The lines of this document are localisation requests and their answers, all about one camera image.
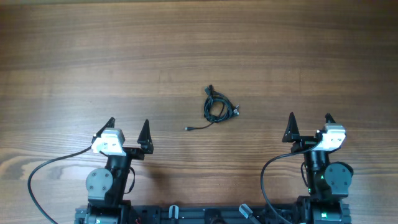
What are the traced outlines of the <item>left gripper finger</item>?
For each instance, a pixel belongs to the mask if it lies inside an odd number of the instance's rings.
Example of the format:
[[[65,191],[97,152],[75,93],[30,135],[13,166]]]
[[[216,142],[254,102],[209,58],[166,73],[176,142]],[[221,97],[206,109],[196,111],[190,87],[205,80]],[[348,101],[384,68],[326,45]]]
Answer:
[[[153,154],[154,146],[150,135],[150,122],[148,119],[144,122],[137,143],[141,145],[141,149],[145,154]]]
[[[93,135],[93,139],[100,138],[101,134],[106,128],[114,128],[115,120],[116,119],[114,117],[110,117],[107,123],[96,134]]]

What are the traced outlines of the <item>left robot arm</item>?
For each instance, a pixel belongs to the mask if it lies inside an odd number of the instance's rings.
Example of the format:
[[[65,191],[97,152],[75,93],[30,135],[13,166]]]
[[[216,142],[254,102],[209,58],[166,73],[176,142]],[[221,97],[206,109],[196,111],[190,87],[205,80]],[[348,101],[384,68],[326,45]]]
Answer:
[[[144,121],[137,139],[139,147],[124,147],[123,131],[115,127],[115,118],[108,122],[93,136],[93,152],[107,157],[104,168],[91,171],[86,178],[88,206],[75,211],[75,224],[125,224],[141,223],[140,215],[134,210],[130,200],[123,199],[128,190],[128,175],[135,173],[131,167],[133,160],[142,161],[146,154],[152,154],[154,146],[150,135],[150,122]]]

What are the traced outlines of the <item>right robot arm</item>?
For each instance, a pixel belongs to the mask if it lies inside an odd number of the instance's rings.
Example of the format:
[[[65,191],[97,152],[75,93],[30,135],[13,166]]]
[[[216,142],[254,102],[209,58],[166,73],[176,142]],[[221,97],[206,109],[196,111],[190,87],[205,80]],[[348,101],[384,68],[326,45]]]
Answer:
[[[341,148],[345,128],[331,114],[314,136],[299,132],[295,115],[289,120],[283,142],[293,144],[291,152],[303,154],[308,196],[299,196],[294,203],[293,223],[351,223],[349,205],[343,199],[349,195],[353,168],[344,162],[331,162],[329,155]]]

